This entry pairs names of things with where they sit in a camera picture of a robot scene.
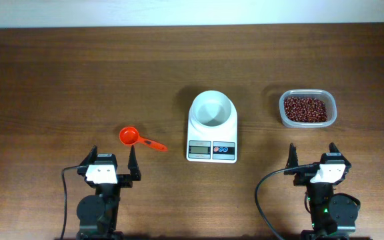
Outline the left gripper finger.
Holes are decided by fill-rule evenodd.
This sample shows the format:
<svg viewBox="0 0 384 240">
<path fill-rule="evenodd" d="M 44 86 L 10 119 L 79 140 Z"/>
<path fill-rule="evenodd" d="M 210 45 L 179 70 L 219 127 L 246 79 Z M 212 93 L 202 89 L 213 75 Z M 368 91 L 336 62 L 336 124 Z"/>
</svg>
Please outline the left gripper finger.
<svg viewBox="0 0 384 240">
<path fill-rule="evenodd" d="M 97 146 L 94 145 L 89 154 L 84 158 L 84 160 L 82 160 L 82 162 L 80 162 L 79 166 L 80 167 L 87 167 L 91 164 L 93 164 L 95 161 L 96 161 L 96 158 L 97 158 Z"/>
<path fill-rule="evenodd" d="M 140 181 L 141 180 L 141 171 L 138 166 L 136 153 L 135 153 L 135 146 L 132 145 L 130 149 L 129 154 L 129 161 L 128 161 L 128 170 L 130 171 L 130 176 L 132 181 Z"/>
</svg>

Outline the orange measuring scoop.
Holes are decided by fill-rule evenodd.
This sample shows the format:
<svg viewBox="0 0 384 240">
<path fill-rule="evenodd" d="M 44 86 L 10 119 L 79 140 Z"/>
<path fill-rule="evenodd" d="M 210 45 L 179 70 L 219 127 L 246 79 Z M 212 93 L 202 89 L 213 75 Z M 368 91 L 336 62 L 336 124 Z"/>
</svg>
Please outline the orange measuring scoop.
<svg viewBox="0 0 384 240">
<path fill-rule="evenodd" d="M 124 145 L 128 146 L 132 146 L 136 143 L 141 143 L 158 151 L 168 151 L 168 148 L 165 145 L 150 139 L 143 138 L 142 136 L 140 136 L 138 130 L 135 127 L 131 126 L 124 127 L 122 128 L 122 130 L 120 130 L 119 139 Z"/>
</svg>

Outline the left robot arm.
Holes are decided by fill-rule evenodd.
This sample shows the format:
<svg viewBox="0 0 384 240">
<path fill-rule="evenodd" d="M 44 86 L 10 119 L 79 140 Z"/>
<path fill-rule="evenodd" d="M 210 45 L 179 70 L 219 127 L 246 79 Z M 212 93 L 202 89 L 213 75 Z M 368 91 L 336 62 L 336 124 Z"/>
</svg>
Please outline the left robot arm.
<svg viewBox="0 0 384 240">
<path fill-rule="evenodd" d="M 132 188 L 134 181 L 141 180 L 134 147 L 129 153 L 129 173 L 118 174 L 117 167 L 116 156 L 99 154 L 96 146 L 79 164 L 77 174 L 84 178 L 95 193 L 84 197 L 77 205 L 77 239 L 124 238 L 123 234 L 116 230 L 120 192 L 123 188 Z"/>
</svg>

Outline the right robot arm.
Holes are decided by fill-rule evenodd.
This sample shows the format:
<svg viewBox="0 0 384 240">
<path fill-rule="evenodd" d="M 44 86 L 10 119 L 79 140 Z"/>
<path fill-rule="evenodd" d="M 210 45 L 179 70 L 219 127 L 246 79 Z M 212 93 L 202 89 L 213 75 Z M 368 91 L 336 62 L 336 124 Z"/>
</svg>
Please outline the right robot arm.
<svg viewBox="0 0 384 240">
<path fill-rule="evenodd" d="M 301 238 L 348 239 L 356 231 L 355 221 L 361 202 L 348 194 L 335 193 L 345 180 L 351 164 L 334 143 L 321 155 L 320 161 L 300 166 L 296 147 L 289 146 L 286 175 L 293 175 L 295 186 L 306 187 L 305 208 L 311 216 L 312 229 L 301 232 Z"/>
</svg>

